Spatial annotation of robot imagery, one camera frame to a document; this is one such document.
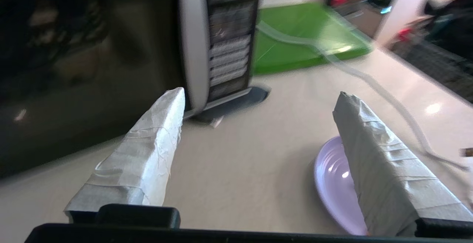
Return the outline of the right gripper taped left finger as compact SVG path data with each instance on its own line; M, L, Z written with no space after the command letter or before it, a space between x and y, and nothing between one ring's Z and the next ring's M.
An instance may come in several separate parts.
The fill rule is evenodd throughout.
M185 93L166 91L96 165L64 212L96 213L108 204L162 206L184 118Z

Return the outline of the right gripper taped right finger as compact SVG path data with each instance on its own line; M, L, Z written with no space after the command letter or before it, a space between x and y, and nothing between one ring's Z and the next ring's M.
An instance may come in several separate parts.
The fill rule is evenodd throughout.
M341 92L333 119L371 236L472 237L472 212L365 102Z

